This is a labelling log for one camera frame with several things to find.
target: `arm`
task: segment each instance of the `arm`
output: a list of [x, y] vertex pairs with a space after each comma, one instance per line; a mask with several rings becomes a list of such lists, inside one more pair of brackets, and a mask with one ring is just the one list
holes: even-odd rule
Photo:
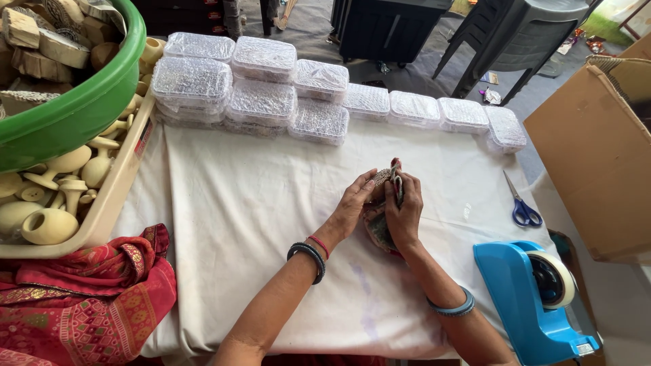
[[[418, 222], [422, 211], [421, 182], [402, 172], [398, 175], [402, 178], [405, 191], [400, 208], [396, 205], [391, 183], [385, 183], [386, 216], [391, 237], [427, 297], [444, 309], [459, 307], [465, 302], [464, 291], [418, 239]], [[473, 309], [462, 317], [438, 315], [438, 319], [450, 343], [470, 366], [519, 365], [502, 337], [479, 310]]]
[[[344, 192], [344, 197], [333, 214], [314, 233], [330, 253], [355, 229], [362, 206], [375, 186], [369, 179], [376, 172], [377, 169], [373, 169], [357, 177]], [[326, 251], [316, 242], [308, 239], [306, 243], [316, 248], [326, 259]], [[314, 259], [302, 251], [297, 252], [244, 309], [219, 345], [214, 365], [260, 365], [278, 333], [312, 285], [316, 274]]]

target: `scissors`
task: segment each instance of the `scissors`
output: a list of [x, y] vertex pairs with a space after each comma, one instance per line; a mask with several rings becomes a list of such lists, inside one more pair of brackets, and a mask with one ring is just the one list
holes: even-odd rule
[[515, 221], [516, 224], [520, 226], [527, 226], [527, 225], [531, 225], [533, 227], [541, 226], [542, 218], [540, 217], [540, 214], [536, 212], [533, 208], [527, 206], [525, 201], [522, 201], [522, 198], [520, 198], [518, 191], [516, 191], [516, 188], [513, 186], [513, 183], [511, 183], [511, 179], [509, 179], [508, 175], [506, 175], [506, 171], [504, 171], [504, 176], [506, 177], [506, 182], [508, 183], [508, 187], [511, 188], [511, 193], [513, 193], [513, 198], [516, 202], [516, 207], [513, 209], [513, 214], [512, 214], [513, 221]]

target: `green basin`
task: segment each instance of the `green basin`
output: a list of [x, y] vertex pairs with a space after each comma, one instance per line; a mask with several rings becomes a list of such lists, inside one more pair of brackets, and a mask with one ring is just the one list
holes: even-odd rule
[[112, 0], [128, 35], [115, 58], [90, 79], [36, 108], [0, 120], [0, 173], [70, 152], [104, 131], [129, 104], [145, 48], [143, 17], [129, 0]]

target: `blue bangle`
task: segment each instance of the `blue bangle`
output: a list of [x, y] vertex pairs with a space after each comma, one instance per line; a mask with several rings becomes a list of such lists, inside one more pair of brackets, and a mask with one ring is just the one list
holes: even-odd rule
[[466, 290], [462, 286], [459, 287], [461, 287], [461, 289], [465, 292], [465, 302], [463, 305], [454, 309], [444, 309], [442, 307], [434, 305], [434, 303], [427, 296], [425, 296], [427, 303], [429, 303], [432, 310], [437, 312], [439, 315], [443, 315], [444, 317], [462, 317], [470, 313], [475, 307], [475, 297], [470, 293], [470, 291]]
[[289, 248], [289, 252], [287, 252], [287, 261], [289, 261], [297, 251], [306, 252], [310, 255], [310, 257], [312, 257], [312, 259], [314, 259], [314, 262], [316, 263], [316, 269], [318, 270], [318, 273], [316, 274], [316, 279], [314, 279], [312, 285], [316, 285], [317, 283], [321, 282], [321, 280], [324, 278], [324, 275], [326, 274], [326, 262], [324, 261], [323, 257], [321, 257], [321, 253], [319, 253], [318, 250], [309, 244], [302, 242], [294, 243]]

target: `woman's left hand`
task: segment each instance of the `woman's left hand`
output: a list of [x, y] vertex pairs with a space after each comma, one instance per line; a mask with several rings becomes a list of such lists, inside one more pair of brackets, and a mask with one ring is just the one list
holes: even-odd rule
[[329, 250], [334, 249], [339, 242], [353, 233], [362, 214], [362, 206], [368, 201], [375, 188], [375, 182], [370, 178], [377, 172], [377, 169], [371, 169], [357, 177], [355, 182], [344, 191], [344, 196], [341, 197], [332, 215], [314, 233], [329, 247]]

